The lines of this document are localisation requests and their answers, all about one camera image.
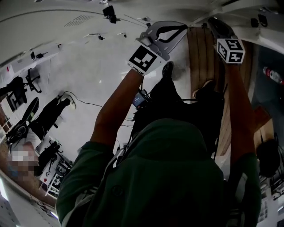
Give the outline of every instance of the white floor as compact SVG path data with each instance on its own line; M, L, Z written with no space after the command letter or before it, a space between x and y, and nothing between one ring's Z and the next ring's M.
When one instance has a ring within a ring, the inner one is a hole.
M123 36L114 39L77 40L65 44L60 53L49 61L38 65L41 79L39 85L42 94L27 92L28 104L39 97L38 114L43 107L61 91L71 91L79 99L103 105L111 96L123 77L129 71L126 59L133 53L133 37ZM177 92L182 98L190 97L190 70L188 43L185 37L171 52L171 60L175 63L174 82ZM144 79L143 88L148 92L162 77L162 66L151 72ZM62 112L63 122L56 129L52 127L47 136L51 136L62 145L64 155L75 160L77 150L89 141L100 107L86 105L75 100L76 110L66 108ZM17 115L21 118L27 105L23 105ZM132 118L135 108L132 106L127 118ZM122 145L128 142L131 128L122 126L118 131L117 140Z

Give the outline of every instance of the forearm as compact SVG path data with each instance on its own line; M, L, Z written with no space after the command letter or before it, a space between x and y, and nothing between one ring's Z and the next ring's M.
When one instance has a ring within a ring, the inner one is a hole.
M232 128L231 164L246 153L255 152L254 113L237 66L227 66L230 118Z
M130 70L99 112L91 141L111 145L123 123L143 76Z

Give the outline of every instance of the ceiling vent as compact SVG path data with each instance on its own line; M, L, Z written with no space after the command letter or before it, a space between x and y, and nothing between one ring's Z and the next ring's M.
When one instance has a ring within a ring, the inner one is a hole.
M87 16L87 15L80 15L77 16L75 19L73 19L72 21L69 21L67 24L64 25L64 27L70 27L70 26L78 26L82 23L84 23L85 21L93 18L94 16Z

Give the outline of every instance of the person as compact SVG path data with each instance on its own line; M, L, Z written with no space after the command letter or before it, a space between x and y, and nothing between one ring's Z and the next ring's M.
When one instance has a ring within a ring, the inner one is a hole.
M27 135L11 145L8 161L12 176L26 175L28 172L33 172L41 167L35 149L41 144L64 108L69 105L72 105L73 108L75 106L70 96L59 95L54 98L44 107L39 116L29 124Z
M211 158L224 107L213 82L185 104L171 79L173 63L135 114L130 142L113 167L119 127L143 81L130 70L99 112L89 142L61 184L62 226L256 226L260 183L253 111L237 66L227 66L232 127L230 177Z

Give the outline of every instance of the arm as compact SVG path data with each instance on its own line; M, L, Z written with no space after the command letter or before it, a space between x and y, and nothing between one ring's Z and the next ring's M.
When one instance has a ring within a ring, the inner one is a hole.
M253 135L254 114L239 69L227 65L226 77L229 88L230 117L232 127L231 165L247 153L255 153Z
M113 148L117 131L123 123L143 76L130 70L98 114L91 142Z

